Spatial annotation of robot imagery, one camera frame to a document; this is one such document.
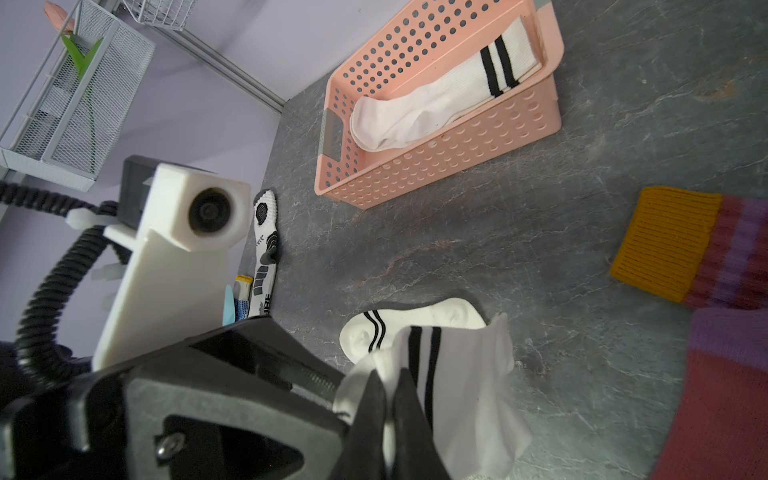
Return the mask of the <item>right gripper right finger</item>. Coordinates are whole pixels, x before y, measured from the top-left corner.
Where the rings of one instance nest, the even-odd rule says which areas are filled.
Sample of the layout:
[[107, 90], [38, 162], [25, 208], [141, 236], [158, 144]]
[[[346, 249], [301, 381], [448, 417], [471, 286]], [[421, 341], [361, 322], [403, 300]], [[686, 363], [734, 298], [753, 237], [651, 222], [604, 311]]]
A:
[[395, 429], [393, 479], [449, 479], [419, 403], [410, 372], [402, 369], [392, 399]]

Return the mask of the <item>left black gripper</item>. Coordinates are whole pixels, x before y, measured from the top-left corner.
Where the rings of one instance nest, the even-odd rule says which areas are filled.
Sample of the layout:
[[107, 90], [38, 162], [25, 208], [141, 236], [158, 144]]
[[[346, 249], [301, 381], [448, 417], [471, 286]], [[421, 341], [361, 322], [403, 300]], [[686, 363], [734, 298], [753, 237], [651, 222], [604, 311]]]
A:
[[342, 375], [269, 317], [9, 403], [5, 479], [324, 479], [347, 426]]

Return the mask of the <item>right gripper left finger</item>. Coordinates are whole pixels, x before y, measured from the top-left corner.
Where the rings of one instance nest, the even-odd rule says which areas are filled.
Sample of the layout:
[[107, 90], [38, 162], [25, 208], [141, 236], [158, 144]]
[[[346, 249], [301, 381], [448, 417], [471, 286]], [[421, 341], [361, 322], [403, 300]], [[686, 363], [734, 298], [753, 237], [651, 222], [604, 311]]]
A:
[[386, 478], [383, 455], [383, 433], [387, 415], [384, 385], [377, 372], [372, 372], [358, 405], [344, 449], [329, 479], [374, 480]]

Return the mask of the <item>white striped sock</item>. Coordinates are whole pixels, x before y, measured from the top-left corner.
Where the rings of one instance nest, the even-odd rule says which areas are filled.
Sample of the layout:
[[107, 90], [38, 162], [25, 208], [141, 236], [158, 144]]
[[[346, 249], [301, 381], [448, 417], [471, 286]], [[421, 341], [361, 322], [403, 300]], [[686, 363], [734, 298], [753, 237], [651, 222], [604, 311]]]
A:
[[344, 325], [339, 342], [347, 358], [357, 364], [372, 351], [390, 348], [401, 330], [413, 326], [480, 329], [486, 322], [469, 301], [449, 298], [413, 309], [364, 311]]
[[352, 423], [371, 372], [392, 395], [407, 369], [449, 475], [504, 479], [532, 442], [508, 383], [515, 364], [508, 325], [501, 313], [480, 329], [403, 329], [390, 348], [355, 364], [337, 390], [333, 411]]

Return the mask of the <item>white sock two black stripes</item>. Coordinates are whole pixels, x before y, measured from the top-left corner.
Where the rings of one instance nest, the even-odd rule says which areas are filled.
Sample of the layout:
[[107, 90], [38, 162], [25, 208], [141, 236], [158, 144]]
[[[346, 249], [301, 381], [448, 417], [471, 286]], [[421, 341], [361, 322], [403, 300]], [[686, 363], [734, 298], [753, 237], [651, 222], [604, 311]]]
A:
[[519, 86], [541, 68], [523, 19], [437, 80], [392, 100], [364, 97], [349, 121], [367, 152], [400, 149]]

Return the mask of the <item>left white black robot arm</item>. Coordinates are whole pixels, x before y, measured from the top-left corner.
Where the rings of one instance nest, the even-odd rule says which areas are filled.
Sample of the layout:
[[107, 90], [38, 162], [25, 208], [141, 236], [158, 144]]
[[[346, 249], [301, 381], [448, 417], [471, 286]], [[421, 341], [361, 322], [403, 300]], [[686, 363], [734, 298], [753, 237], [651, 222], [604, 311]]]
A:
[[[273, 319], [224, 325], [229, 248], [246, 184], [156, 173], [138, 201], [93, 206], [2, 190], [7, 203], [96, 218], [33, 294], [15, 340], [28, 391], [1, 413], [5, 479], [329, 479], [347, 437], [327, 407], [342, 376]], [[57, 341], [101, 254], [125, 273], [95, 354]]]

